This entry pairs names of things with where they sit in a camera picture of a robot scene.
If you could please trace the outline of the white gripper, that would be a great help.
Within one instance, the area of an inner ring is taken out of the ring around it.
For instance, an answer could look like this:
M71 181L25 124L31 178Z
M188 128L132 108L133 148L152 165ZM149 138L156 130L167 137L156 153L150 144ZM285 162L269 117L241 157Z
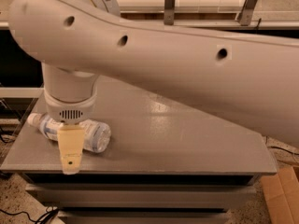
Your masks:
M58 131L58 147L62 170L65 175L79 172L85 131L77 124L89 119L95 108L96 94L80 102L60 101L44 91L46 108L50 117L56 121L64 122Z

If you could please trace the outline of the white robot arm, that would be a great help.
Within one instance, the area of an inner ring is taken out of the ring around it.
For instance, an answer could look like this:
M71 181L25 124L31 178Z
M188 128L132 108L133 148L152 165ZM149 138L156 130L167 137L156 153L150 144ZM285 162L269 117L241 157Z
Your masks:
M66 174L81 165L81 122L99 76L299 142L299 44L291 38L123 19L116 0L14 0L8 29L43 66L47 109Z

